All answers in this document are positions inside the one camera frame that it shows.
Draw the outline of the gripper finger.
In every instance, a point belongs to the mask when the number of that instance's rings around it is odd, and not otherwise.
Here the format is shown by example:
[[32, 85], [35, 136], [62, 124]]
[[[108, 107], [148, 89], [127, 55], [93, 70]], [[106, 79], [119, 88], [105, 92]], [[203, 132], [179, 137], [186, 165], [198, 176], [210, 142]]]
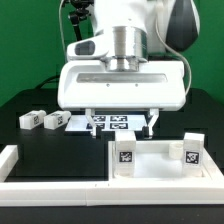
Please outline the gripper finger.
[[92, 132], [91, 132], [92, 137], [99, 139], [101, 136], [101, 128], [96, 125], [96, 123], [93, 119], [93, 117], [95, 116], [95, 110], [91, 109], [91, 108], [87, 108], [85, 110], [85, 116], [86, 116], [87, 121], [92, 126]]
[[143, 127], [143, 133], [146, 138], [151, 139], [153, 137], [153, 127], [159, 118], [158, 109], [150, 109], [147, 112], [147, 125]]

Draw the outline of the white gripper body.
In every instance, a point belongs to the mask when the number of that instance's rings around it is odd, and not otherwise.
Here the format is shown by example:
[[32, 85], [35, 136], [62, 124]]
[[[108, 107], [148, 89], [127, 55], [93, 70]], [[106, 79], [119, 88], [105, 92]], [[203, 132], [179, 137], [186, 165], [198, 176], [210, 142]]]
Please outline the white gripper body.
[[58, 87], [61, 108], [176, 111], [185, 104], [181, 61], [150, 61], [136, 71], [109, 71], [101, 60], [105, 55], [96, 38], [67, 47]]

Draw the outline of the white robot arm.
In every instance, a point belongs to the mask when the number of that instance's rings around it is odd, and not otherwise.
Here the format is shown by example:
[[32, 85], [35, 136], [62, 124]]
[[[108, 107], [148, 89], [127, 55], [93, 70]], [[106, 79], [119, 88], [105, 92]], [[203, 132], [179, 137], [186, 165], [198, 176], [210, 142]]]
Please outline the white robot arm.
[[161, 111], [186, 102], [191, 68], [181, 52], [200, 30], [193, 0], [91, 0], [79, 10], [90, 16], [94, 36], [67, 47], [59, 106], [83, 110], [93, 133], [97, 111], [145, 111], [151, 135]]

